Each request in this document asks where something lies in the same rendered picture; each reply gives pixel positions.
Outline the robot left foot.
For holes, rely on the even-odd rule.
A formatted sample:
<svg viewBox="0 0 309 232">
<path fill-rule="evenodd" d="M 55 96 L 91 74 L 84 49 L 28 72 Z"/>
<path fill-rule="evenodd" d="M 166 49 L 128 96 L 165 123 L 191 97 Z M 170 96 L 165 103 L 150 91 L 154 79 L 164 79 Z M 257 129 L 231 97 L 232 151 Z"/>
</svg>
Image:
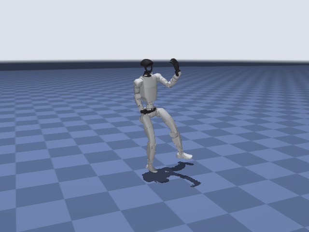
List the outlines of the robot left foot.
<svg viewBox="0 0 309 232">
<path fill-rule="evenodd" d="M 183 155 L 180 155 L 179 153 L 177 153 L 177 158 L 183 158 L 183 159 L 191 159 L 193 156 L 183 153 Z"/>
</svg>

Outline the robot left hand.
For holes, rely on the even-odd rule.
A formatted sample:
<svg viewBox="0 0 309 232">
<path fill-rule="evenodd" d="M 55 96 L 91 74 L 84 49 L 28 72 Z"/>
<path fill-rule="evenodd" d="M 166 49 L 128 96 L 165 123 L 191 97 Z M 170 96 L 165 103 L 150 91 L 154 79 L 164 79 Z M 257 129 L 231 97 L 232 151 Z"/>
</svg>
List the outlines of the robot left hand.
<svg viewBox="0 0 309 232">
<path fill-rule="evenodd" d="M 174 69 L 176 70 L 176 71 L 175 71 L 176 76 L 179 76 L 178 72 L 180 72 L 180 70 L 179 70 L 178 61 L 177 61 L 176 59 L 172 58 L 172 59 L 170 60 L 170 62 L 173 64 Z"/>
</svg>

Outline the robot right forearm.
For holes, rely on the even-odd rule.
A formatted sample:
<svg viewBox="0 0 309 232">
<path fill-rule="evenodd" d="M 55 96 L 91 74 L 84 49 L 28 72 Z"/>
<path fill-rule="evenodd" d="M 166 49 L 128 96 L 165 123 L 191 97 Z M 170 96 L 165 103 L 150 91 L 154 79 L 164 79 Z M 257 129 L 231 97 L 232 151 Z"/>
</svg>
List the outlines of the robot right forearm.
<svg viewBox="0 0 309 232">
<path fill-rule="evenodd" d="M 140 99 L 137 100 L 136 95 L 134 95 L 134 99 L 135 99 L 135 102 L 136 102 L 136 104 L 137 104 L 137 106 L 138 106 L 138 109 L 139 109 L 140 111 L 141 111 L 141 110 L 144 110 L 144 107 L 143 107 L 143 105 L 142 105 L 141 100 L 140 100 Z"/>
</svg>

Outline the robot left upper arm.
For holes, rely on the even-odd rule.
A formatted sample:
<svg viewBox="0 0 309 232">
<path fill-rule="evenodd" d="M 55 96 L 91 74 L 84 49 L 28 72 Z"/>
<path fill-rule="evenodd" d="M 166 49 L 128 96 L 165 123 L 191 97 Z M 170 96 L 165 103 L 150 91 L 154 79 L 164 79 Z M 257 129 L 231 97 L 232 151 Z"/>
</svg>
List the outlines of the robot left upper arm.
<svg viewBox="0 0 309 232">
<path fill-rule="evenodd" d="M 173 87 L 174 84 L 172 84 L 170 81 L 168 82 L 164 77 L 162 77 L 161 74 L 156 73 L 155 75 L 157 76 L 157 81 L 159 81 L 160 83 L 162 83 L 163 85 L 165 85 L 168 88 Z"/>
</svg>

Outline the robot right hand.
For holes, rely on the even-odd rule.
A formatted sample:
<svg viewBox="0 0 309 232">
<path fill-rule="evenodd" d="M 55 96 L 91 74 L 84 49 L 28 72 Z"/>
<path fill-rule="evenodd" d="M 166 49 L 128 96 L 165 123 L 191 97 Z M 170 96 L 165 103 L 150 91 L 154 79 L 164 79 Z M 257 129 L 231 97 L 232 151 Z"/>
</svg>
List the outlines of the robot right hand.
<svg viewBox="0 0 309 232">
<path fill-rule="evenodd" d="M 154 112 L 155 110 L 156 110 L 156 107 L 151 109 L 151 110 L 147 110 L 147 109 L 141 110 L 140 113 L 141 114 L 149 114 L 151 112 Z"/>
</svg>

